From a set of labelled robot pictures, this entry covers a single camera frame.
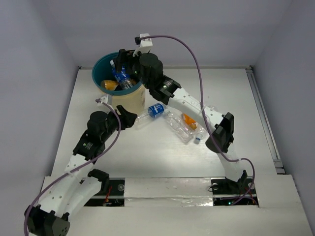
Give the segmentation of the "blue label water bottle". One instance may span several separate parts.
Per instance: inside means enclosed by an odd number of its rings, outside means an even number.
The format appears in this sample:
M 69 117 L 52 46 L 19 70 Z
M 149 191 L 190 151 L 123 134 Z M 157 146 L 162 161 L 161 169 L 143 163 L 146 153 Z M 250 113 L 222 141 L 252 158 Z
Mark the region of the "blue label water bottle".
M 112 73 L 116 81 L 119 83 L 122 90 L 132 88 L 137 82 L 132 79 L 126 72 L 125 66 L 122 66 L 121 72 L 117 72 L 113 60 L 110 61 L 112 66 Z

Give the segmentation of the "orange floral label bottle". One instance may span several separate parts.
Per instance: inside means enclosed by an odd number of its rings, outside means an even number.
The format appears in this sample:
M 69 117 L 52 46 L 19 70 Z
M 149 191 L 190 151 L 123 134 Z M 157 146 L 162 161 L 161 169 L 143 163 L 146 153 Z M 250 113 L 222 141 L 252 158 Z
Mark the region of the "orange floral label bottle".
M 100 86 L 103 89 L 110 90 L 110 91 L 119 90 L 118 89 L 119 83 L 117 81 L 114 81 L 114 80 L 103 80 L 103 81 L 101 81 Z

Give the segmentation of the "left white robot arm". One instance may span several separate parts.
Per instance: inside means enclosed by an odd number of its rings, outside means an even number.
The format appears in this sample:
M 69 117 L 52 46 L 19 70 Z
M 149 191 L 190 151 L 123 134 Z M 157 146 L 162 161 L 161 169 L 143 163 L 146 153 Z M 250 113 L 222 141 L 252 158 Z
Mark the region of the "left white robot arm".
M 108 113 L 91 113 L 87 129 L 75 146 L 63 175 L 51 182 L 25 211 L 24 234 L 65 236 L 72 218 L 95 194 L 109 191 L 109 175 L 95 169 L 96 161 L 109 151 L 105 142 L 113 133 L 131 128 L 137 114 L 118 105 Z

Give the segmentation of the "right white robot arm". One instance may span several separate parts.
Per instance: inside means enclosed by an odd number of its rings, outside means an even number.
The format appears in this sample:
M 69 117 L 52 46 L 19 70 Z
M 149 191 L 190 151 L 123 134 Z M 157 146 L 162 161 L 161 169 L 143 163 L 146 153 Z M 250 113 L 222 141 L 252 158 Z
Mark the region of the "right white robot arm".
M 113 63 L 116 71 L 125 69 L 129 76 L 139 80 L 155 100 L 188 115 L 205 128 L 210 134 L 205 145 L 218 155 L 228 179 L 227 189 L 237 193 L 244 188 L 245 172 L 233 146 L 233 114 L 221 114 L 202 105 L 178 82 L 164 74 L 162 62 L 152 53 L 134 56 L 132 50 L 121 49 Z

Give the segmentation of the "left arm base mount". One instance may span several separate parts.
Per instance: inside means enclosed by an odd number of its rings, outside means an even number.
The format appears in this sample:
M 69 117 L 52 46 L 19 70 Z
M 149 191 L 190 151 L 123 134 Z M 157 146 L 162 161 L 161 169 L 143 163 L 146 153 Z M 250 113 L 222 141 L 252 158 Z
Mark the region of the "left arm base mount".
M 85 207 L 124 207 L 125 179 L 111 178 L 107 190 L 102 189 L 86 203 Z

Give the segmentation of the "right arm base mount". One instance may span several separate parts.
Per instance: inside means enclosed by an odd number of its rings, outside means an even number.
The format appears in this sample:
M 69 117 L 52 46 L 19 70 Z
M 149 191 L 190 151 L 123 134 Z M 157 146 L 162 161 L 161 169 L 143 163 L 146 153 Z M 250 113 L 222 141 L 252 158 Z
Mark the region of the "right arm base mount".
M 225 178 L 211 179 L 208 191 L 213 195 L 213 206 L 231 206 L 240 197 L 236 206 L 258 206 L 258 197 L 252 178 L 247 178 L 245 185 L 238 187 L 232 181 Z

